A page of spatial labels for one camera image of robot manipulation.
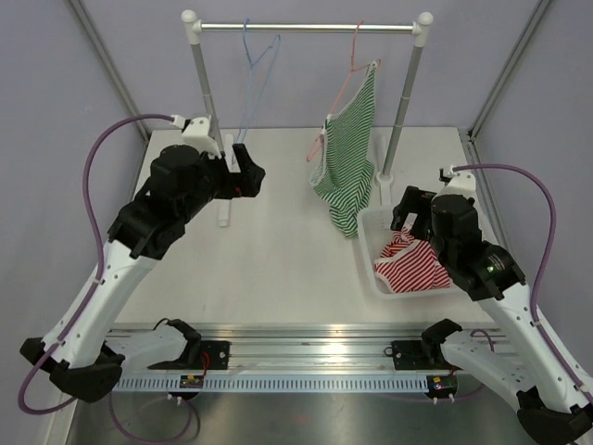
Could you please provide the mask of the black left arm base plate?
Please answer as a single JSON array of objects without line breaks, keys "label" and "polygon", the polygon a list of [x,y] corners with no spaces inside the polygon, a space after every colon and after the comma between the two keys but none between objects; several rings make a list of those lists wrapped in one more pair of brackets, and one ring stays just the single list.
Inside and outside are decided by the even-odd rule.
[{"label": "black left arm base plate", "polygon": [[192,340],[175,360],[149,365],[150,370],[227,370],[231,343],[223,340]]}]

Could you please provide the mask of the green striped tank top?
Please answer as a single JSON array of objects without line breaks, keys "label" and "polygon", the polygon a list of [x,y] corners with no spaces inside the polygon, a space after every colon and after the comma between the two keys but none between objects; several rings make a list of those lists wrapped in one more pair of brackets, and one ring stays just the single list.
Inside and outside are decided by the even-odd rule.
[{"label": "green striped tank top", "polygon": [[358,215],[369,205],[375,176],[369,145],[379,66],[379,61],[372,62],[356,94],[326,117],[321,159],[309,177],[314,193],[329,206],[332,224],[346,238],[358,235]]}]

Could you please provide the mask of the blue wire hanger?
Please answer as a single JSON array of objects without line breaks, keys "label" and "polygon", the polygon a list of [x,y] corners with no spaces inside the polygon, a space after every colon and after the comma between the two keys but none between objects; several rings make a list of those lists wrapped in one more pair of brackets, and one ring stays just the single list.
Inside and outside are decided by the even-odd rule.
[{"label": "blue wire hanger", "polygon": [[258,116],[260,103],[267,90],[282,41],[281,36],[276,34],[260,53],[253,53],[248,41],[248,26],[250,24],[251,20],[246,18],[243,22],[242,29],[242,44],[248,71],[245,95],[235,139],[237,143],[245,142],[247,133]]}]

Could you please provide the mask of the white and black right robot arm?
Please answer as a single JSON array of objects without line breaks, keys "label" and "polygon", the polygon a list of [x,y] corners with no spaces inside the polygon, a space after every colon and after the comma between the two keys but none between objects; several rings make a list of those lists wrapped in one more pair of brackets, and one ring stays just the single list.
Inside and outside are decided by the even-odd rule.
[{"label": "white and black right robot arm", "polygon": [[415,215],[411,233],[428,241],[453,283],[504,332],[520,358],[513,364],[444,319],[425,329],[420,346],[432,367],[446,362],[470,373],[505,400],[527,435],[538,444],[571,444],[592,429],[589,378],[532,314],[530,288],[511,254],[482,238],[474,200],[408,186],[393,209],[399,230]]}]

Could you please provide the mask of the red striped tank top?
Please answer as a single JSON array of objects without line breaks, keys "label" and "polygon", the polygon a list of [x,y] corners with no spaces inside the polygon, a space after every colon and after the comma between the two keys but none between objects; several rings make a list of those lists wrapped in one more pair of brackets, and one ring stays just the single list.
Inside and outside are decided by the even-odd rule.
[{"label": "red striped tank top", "polygon": [[391,294],[445,289],[451,286],[446,269],[439,263],[431,245],[415,238],[409,227],[394,231],[378,259],[374,276]]}]

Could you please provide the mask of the pink wire hanger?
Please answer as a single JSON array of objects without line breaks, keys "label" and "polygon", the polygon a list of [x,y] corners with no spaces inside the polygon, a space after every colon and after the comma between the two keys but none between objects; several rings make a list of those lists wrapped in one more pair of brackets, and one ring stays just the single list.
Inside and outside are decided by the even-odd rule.
[{"label": "pink wire hanger", "polygon": [[[330,114],[333,114],[335,111],[337,111],[337,108],[340,105],[340,102],[342,101],[342,97],[343,97],[353,75],[355,73],[357,73],[358,71],[367,70],[372,65],[372,63],[366,64],[366,65],[357,65],[356,64],[356,44],[358,41],[360,28],[363,24],[364,24],[363,20],[359,21],[357,23],[356,29],[353,33],[353,37],[352,37],[352,41],[351,41],[349,71],[348,71],[347,77],[345,78],[345,80],[341,86],[341,89],[339,90],[339,93],[338,93],[334,103],[332,104],[332,107],[330,109]],[[317,136],[313,139],[313,142],[309,148],[309,152],[306,156],[306,162],[311,162],[315,158],[315,156],[317,155],[319,150],[322,148],[322,130],[323,130],[323,128],[324,128],[324,125],[322,125]]]}]

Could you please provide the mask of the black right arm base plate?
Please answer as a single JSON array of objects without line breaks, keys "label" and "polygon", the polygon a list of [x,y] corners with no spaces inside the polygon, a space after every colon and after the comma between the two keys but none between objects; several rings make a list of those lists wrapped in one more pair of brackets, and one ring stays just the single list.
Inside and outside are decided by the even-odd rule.
[{"label": "black right arm base plate", "polygon": [[442,358],[429,357],[421,340],[394,340],[384,348],[384,356],[391,359],[396,371],[450,370]]}]

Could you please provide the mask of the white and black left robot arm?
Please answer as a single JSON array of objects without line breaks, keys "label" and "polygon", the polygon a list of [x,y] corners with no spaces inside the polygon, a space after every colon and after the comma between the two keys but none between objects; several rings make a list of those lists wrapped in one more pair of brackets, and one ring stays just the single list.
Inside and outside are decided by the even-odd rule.
[{"label": "white and black left robot arm", "polygon": [[48,334],[26,339],[20,348],[62,392],[93,403],[136,370],[201,364],[201,336],[179,319],[122,341],[106,336],[133,291],[210,201],[259,194],[264,169],[245,145],[233,145],[233,152],[236,172],[225,159],[186,145],[168,146],[152,161],[140,191],[110,226],[97,270],[69,311]]}]

